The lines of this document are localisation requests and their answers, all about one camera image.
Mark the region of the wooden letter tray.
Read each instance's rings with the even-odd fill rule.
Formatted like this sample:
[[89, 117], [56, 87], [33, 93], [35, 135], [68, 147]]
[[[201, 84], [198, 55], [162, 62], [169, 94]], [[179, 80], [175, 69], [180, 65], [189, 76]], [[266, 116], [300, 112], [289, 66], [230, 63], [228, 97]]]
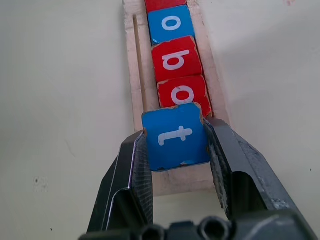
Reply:
[[[160, 107], [151, 54], [151, 37], [145, 0], [122, 0], [129, 82], [135, 131], [141, 131], [142, 114]], [[214, 116], [230, 123], [223, 80], [218, 75], [209, 25], [205, 23], [201, 0], [186, 0]], [[214, 189], [208, 163], [152, 174], [155, 197]]]

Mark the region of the red letter tile o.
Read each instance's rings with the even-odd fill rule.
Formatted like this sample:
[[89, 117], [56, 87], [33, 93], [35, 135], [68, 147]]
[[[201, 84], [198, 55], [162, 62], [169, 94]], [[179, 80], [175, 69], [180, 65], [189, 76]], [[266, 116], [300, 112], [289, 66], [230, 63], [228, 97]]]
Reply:
[[197, 103], [203, 117], [213, 114], [207, 85], [202, 75], [186, 76], [162, 81], [157, 84], [161, 108]]

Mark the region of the blue letter tile t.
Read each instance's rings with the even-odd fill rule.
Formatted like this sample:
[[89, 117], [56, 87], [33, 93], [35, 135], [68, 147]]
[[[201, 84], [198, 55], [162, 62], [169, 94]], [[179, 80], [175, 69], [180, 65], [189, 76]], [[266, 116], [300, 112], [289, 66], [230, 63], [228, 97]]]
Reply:
[[161, 108], [145, 112], [141, 118], [151, 171], [167, 171], [210, 161], [199, 104]]

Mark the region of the red letter tile r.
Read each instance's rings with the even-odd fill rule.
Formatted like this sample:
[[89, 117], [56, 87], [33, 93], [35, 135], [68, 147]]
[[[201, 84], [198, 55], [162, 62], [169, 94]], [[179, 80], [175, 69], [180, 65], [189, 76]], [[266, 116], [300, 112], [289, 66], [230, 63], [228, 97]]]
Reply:
[[187, 4], [187, 0], [144, 0], [144, 2], [148, 13]]

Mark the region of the blue letter tile o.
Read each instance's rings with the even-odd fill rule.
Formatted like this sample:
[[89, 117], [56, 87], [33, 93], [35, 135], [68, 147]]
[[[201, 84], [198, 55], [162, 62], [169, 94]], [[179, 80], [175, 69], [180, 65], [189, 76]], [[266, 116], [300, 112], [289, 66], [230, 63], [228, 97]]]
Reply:
[[151, 45], [155, 46], [187, 36], [195, 38], [195, 30], [187, 5], [180, 5], [147, 14]]

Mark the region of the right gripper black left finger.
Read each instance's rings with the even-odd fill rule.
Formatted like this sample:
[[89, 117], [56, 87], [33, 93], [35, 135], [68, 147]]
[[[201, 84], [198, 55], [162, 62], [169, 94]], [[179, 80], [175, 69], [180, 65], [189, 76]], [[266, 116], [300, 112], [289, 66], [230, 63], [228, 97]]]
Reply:
[[153, 223], [153, 179], [143, 131], [129, 136], [99, 187], [87, 231], [142, 228]]

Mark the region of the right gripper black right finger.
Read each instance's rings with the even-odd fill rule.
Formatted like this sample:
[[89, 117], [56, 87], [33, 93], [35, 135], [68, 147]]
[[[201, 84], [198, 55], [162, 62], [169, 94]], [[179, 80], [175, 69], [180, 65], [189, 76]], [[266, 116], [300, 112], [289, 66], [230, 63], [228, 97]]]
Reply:
[[221, 119], [204, 120], [217, 196], [228, 219], [299, 209], [265, 157]]

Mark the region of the red letter tile b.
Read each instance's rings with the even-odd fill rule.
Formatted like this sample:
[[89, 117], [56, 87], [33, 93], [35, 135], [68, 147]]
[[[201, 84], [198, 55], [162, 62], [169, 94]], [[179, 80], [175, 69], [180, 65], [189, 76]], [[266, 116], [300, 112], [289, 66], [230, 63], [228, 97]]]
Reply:
[[160, 43], [152, 48], [151, 55], [157, 83], [200, 75], [203, 72], [197, 45], [192, 36]]

